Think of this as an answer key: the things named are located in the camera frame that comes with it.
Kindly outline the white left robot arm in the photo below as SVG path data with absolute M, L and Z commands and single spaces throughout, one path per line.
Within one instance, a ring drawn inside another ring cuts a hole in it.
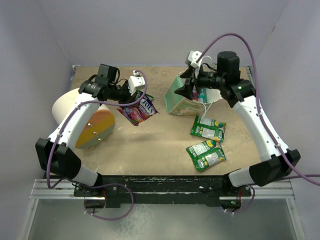
M 101 64 L 97 74 L 81 84 L 72 109 L 56 130 L 46 139 L 39 138 L 35 143 L 49 189 L 57 186 L 51 183 L 51 174 L 54 174 L 60 178 L 59 183 L 68 180 L 83 185 L 91 196 L 98 196 L 103 191 L 103 176 L 87 168 L 74 149 L 85 127 L 93 128 L 90 119 L 101 105 L 131 107 L 139 103 L 138 99 L 133 98 L 136 90 L 148 88 L 147 77 L 141 70 L 134 70 L 122 86 L 118 85 L 119 77 L 119 68 Z

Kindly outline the green paper gift bag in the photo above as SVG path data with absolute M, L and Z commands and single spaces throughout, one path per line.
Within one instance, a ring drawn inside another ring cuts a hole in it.
M 198 94 L 193 90 L 193 100 L 189 100 L 181 95 L 175 94 L 174 91 L 182 87 L 185 83 L 180 78 L 181 72 L 177 74 L 167 92 L 164 95 L 164 101 L 168 114 L 179 116 L 197 116 L 204 115 L 211 105 L 222 99 L 220 92 L 216 89 L 206 89 L 207 103 L 198 101 Z

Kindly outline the purple Fox's bag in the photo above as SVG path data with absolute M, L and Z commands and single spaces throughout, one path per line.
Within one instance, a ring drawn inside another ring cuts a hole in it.
M 153 105 L 153 102 L 150 101 L 145 95 L 139 103 L 126 107 L 118 107 L 117 111 L 120 112 L 134 126 L 138 126 L 143 121 L 146 121 L 158 113 Z

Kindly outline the teal snack packet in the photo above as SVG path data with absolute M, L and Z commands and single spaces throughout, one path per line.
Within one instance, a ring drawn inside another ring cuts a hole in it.
M 205 88 L 202 88 L 200 90 L 200 93 L 198 94 L 198 101 L 200 103 L 204 103 L 206 104 L 207 103 L 207 92 L 206 92 L 206 89 Z

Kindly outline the white orange toy drawer box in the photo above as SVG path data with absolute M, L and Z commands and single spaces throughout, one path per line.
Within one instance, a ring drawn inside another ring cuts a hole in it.
M 52 115 L 60 124 L 76 103 L 79 89 L 75 88 L 60 96 L 52 106 Z M 115 116 L 109 108 L 103 104 L 91 116 L 86 126 L 79 135 L 75 147 L 86 149 L 93 147 L 107 138 L 115 127 Z

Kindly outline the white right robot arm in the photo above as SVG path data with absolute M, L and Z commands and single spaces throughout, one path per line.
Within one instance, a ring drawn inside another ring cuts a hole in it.
M 217 68 L 213 71 L 203 70 L 203 55 L 199 51 L 190 51 L 185 63 L 188 69 L 181 74 L 185 83 L 174 91 L 175 94 L 192 100 L 193 89 L 219 90 L 222 98 L 241 117 L 259 153 L 260 163 L 224 175 L 223 192 L 233 196 L 242 186 L 263 187 L 288 176 L 301 155 L 298 150 L 288 147 L 264 115 L 255 87 L 241 78 L 237 54 L 233 51 L 218 53 Z

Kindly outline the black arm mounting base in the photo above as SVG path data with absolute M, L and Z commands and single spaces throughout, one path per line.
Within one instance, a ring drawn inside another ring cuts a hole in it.
M 74 195 L 107 208 L 131 203 L 239 208 L 240 199 L 252 195 L 246 185 L 234 187 L 223 175 L 103 175 L 100 184 L 100 189 L 76 184 Z

